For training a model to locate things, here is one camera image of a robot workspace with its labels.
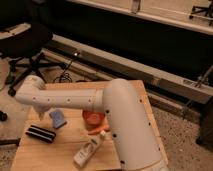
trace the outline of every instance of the wooden tabletop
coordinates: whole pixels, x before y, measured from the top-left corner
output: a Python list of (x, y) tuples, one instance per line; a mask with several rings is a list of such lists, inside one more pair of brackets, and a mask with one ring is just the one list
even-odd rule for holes
[[(142, 81), (131, 81), (140, 93), (148, 118), (154, 130), (156, 139), (161, 148), (161, 153), (168, 163), (167, 156), (162, 144), (160, 133), (156, 125), (154, 115)], [(107, 82), (88, 83), (57, 83), (47, 84), (47, 89), (103, 89)], [(67, 124), (56, 130), (52, 127), (52, 120), (49, 112), (45, 114), (42, 121), (38, 115), (30, 109), (28, 120), (21, 137), (20, 146), (17, 149), (12, 171), (87, 171), (87, 170), (119, 170), (120, 163), (117, 158), (115, 147), (110, 132), (106, 140), (96, 151), (84, 168), (79, 168), (73, 162), (73, 156), (88, 141), (87, 130), (82, 119), (82, 110), (61, 109), (64, 113)], [(33, 139), (25, 135), (30, 125), (52, 130), (56, 132), (56, 138), (52, 144)]]

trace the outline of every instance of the black cable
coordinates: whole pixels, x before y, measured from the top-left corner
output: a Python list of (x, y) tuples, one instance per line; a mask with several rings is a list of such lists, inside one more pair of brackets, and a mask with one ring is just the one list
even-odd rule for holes
[(59, 77), (56, 77), (53, 80), (53, 83), (55, 83), (57, 80), (58, 80), (59, 83), (64, 83), (64, 82), (72, 83), (73, 82), (70, 74), (67, 73), (67, 70), (70, 68), (73, 61), (74, 61), (74, 59), (70, 61), (70, 63), (67, 65), (67, 67), (64, 69), (64, 71), (61, 73), (61, 75)]

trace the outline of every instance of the blue object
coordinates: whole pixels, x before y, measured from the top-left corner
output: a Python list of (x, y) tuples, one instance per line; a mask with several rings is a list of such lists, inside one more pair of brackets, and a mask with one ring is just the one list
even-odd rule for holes
[(50, 117), (53, 120), (53, 128), (60, 128), (67, 123), (64, 119), (64, 114), (60, 109), (55, 109), (49, 113)]

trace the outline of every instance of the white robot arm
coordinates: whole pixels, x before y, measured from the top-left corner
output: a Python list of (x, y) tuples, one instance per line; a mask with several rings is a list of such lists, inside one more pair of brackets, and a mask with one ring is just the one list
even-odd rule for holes
[(28, 76), (15, 98), (39, 113), (51, 107), (104, 112), (123, 170), (168, 171), (141, 99), (126, 80), (112, 80), (103, 90), (45, 90), (41, 78)]

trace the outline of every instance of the tiled floor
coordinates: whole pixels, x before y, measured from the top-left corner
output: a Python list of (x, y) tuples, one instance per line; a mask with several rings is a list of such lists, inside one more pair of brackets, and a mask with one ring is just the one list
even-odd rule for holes
[[(0, 60), (0, 87), (8, 72), (5, 60)], [(45, 77), (48, 82), (61, 73), (61, 70), (46, 70)], [(73, 80), (82, 79), (72, 73)], [(0, 110), (6, 112), (9, 119), (0, 122), (0, 139), (17, 138), (26, 120), (28, 106), (17, 103), (14, 98), (7, 95), (8, 87), (0, 92)], [(213, 153), (195, 143), (199, 134), (199, 126), (159, 108), (152, 107), (160, 134), (168, 155), (171, 171), (212, 171)], [(0, 147), (0, 171), (9, 171), (16, 152), (16, 146)]]

